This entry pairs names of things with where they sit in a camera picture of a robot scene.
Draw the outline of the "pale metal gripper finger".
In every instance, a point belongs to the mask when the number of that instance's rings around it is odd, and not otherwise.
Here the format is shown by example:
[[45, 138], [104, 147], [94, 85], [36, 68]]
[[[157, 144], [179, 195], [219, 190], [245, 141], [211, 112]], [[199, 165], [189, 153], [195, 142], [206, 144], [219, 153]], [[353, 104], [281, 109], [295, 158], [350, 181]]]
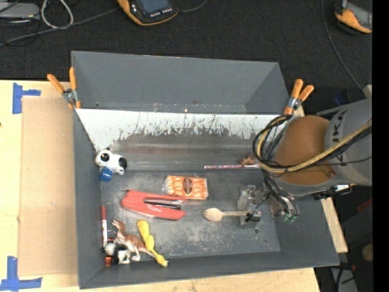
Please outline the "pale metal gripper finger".
[[262, 201], [264, 189], [256, 185], [248, 185], [240, 193], [237, 201], [237, 209], [255, 209]]
[[239, 216], [239, 222], [241, 225], [257, 224], [261, 219], [262, 213], [260, 210], [246, 212], [244, 215]]

